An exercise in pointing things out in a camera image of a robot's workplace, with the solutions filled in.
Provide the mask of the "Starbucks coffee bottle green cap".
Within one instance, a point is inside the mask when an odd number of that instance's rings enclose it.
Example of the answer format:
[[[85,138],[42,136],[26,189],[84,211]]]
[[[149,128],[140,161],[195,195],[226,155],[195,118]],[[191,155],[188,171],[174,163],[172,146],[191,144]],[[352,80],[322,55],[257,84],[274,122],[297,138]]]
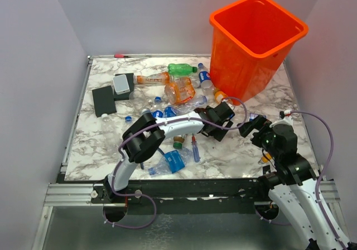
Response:
[[[186,139],[186,135],[185,134],[179,135],[179,136],[175,136],[173,138],[173,148],[176,149],[176,150],[182,149],[182,147],[184,145],[184,142],[185,142],[185,139]]]

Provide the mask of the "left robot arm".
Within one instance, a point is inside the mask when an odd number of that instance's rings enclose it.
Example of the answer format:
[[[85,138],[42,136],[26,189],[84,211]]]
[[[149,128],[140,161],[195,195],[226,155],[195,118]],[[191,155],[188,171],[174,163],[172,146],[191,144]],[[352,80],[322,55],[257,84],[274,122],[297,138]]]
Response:
[[[226,102],[175,117],[155,118],[148,113],[140,116],[122,136],[118,147],[122,158],[104,179],[104,196],[113,203],[120,201],[137,165],[150,159],[164,140],[201,133],[221,141],[231,129],[234,116],[232,106]]]

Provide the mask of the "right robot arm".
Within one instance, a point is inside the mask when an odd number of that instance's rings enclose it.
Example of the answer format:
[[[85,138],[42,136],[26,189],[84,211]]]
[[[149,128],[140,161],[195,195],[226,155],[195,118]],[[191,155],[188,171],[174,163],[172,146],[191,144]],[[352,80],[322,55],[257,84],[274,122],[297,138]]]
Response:
[[[239,125],[242,137],[273,158],[276,170],[260,176],[257,196],[271,200],[285,215],[306,249],[356,249],[333,217],[310,163],[297,152],[293,119],[281,113],[271,122],[262,115]]]

